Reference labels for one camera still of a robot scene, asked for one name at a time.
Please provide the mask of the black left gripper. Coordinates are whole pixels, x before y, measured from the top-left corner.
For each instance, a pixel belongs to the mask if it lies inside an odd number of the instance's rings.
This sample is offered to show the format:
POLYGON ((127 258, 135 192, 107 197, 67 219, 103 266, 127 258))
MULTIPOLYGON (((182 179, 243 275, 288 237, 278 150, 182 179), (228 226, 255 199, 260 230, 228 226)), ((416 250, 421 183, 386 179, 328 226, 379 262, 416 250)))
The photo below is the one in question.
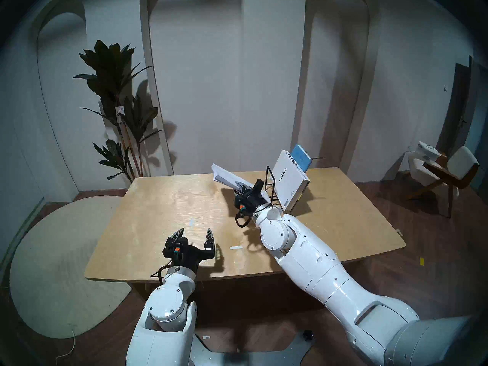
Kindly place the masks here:
POLYGON ((188 239, 183 237, 184 231, 185 228, 183 227, 167 238, 163 255, 165 258, 170 259, 169 268, 182 266, 197 272, 200 262, 214 259, 215 257, 214 235, 212 230, 208 228, 204 249, 199 249, 190 245, 188 239))

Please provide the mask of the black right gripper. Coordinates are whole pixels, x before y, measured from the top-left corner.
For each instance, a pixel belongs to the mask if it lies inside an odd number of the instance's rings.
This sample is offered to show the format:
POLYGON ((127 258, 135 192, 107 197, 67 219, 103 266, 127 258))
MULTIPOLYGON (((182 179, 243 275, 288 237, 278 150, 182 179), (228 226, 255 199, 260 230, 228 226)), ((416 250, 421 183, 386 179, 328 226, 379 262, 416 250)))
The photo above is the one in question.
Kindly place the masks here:
POLYGON ((264 184, 261 179, 257 179, 252 187, 247 182, 236 181, 234 207, 244 215, 253 215, 260 207, 267 205, 267 198, 262 195, 264 184))

